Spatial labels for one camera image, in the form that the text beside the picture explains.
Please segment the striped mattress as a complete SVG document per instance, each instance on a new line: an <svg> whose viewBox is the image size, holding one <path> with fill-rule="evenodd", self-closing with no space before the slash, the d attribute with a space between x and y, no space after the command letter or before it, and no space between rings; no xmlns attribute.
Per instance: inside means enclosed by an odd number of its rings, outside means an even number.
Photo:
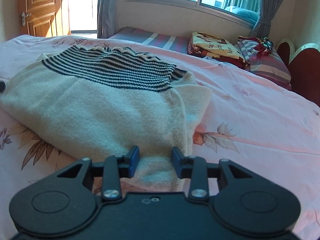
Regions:
<svg viewBox="0 0 320 240"><path fill-rule="evenodd" d="M182 54L187 53L188 46L188 39L185 37L163 35L133 27L121 29L118 33L111 36L110 39L137 42Z"/></svg>

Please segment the grey left curtain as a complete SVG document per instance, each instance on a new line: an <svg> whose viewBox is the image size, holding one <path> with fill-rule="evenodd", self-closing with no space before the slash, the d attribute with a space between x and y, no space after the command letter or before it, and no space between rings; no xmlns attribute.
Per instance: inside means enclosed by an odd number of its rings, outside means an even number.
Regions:
<svg viewBox="0 0 320 240"><path fill-rule="evenodd" d="M109 38L116 29L116 0L98 0L97 38Z"/></svg>

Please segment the grey right curtain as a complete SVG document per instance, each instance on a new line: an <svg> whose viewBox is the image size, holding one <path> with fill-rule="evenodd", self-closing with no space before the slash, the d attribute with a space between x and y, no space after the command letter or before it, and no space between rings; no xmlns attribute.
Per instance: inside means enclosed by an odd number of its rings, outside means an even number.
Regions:
<svg viewBox="0 0 320 240"><path fill-rule="evenodd" d="M249 33L249 37L265 38L269 36L271 21L283 0L260 0L258 19Z"/></svg>

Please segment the brown wooden door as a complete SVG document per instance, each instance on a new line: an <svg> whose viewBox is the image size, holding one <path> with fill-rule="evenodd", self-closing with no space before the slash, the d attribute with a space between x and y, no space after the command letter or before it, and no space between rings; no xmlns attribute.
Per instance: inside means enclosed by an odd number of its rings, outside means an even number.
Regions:
<svg viewBox="0 0 320 240"><path fill-rule="evenodd" d="M69 0L18 0L22 34L36 37L70 35Z"/></svg>

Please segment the red heart-shaped headboard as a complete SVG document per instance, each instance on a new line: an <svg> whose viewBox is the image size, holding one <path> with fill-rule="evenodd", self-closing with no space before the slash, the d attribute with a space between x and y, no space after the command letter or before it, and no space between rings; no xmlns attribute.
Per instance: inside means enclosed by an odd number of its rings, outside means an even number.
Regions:
<svg viewBox="0 0 320 240"><path fill-rule="evenodd" d="M307 43L296 49L293 42L284 38L276 51L291 74L291 90L319 105L319 44Z"/></svg>

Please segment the cream striped knit sweater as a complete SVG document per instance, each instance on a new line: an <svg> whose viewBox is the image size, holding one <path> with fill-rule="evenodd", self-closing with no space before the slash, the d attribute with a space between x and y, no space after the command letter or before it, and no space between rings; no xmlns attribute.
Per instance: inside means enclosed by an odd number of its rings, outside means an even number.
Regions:
<svg viewBox="0 0 320 240"><path fill-rule="evenodd" d="M193 73L150 53L72 46L42 54L11 78L1 108L75 159L103 161L136 145L133 184L180 191L171 149L191 155L211 98Z"/></svg>

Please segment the yellow red folded blanket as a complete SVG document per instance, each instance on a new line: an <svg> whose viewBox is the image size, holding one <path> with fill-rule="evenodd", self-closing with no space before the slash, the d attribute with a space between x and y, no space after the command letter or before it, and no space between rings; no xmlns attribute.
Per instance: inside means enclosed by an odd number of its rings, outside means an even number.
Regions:
<svg viewBox="0 0 320 240"><path fill-rule="evenodd" d="M200 58L209 57L245 69L248 64L234 45L224 38L202 32L193 32L188 39L187 54Z"/></svg>

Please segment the grey curtain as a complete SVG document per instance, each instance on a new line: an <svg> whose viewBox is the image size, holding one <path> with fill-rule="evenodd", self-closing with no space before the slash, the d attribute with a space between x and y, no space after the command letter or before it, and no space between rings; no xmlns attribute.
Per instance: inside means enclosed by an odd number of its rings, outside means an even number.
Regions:
<svg viewBox="0 0 320 240"><path fill-rule="evenodd" d="M249 37L265 38L269 36L271 21L283 0L260 0L258 19L249 33Z"/></svg>
<svg viewBox="0 0 320 240"><path fill-rule="evenodd" d="M116 0L98 0L97 38L109 38L116 29Z"/></svg>

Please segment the pink floral bed sheet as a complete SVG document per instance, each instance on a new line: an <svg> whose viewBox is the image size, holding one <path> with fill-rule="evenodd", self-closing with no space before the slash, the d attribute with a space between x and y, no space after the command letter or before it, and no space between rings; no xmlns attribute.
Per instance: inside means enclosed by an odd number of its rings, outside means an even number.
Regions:
<svg viewBox="0 0 320 240"><path fill-rule="evenodd" d="M319 239L319 107L300 95L226 63L122 40L22 35L1 44L1 81L7 82L42 54L72 46L130 47L193 73L212 98L193 133L191 155L217 164L229 159L289 190L301 212L285 233L238 233L223 225L208 203L180 191L152 191L133 184L140 150L111 155L92 193L98 209L71 235L20 235L9 213L13 196L79 161L45 142L1 108L1 239Z"/></svg>

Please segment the red dark hair accessory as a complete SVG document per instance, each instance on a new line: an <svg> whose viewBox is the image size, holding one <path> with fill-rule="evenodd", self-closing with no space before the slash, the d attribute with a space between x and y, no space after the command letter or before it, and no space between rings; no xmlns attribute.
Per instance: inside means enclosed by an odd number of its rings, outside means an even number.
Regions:
<svg viewBox="0 0 320 240"><path fill-rule="evenodd" d="M257 51L257 57L268 56L272 54L273 42L268 37L258 38L257 45L254 48Z"/></svg>

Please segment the striped pillow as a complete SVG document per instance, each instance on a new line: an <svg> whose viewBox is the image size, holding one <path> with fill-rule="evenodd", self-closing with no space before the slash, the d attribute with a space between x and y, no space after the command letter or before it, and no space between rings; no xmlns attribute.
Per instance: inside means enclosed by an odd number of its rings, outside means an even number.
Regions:
<svg viewBox="0 0 320 240"><path fill-rule="evenodd" d="M291 74L275 48L268 56L257 57L254 49L257 45L256 37L238 37L238 47L248 66L246 70L257 76L274 82L276 85L291 90Z"/></svg>

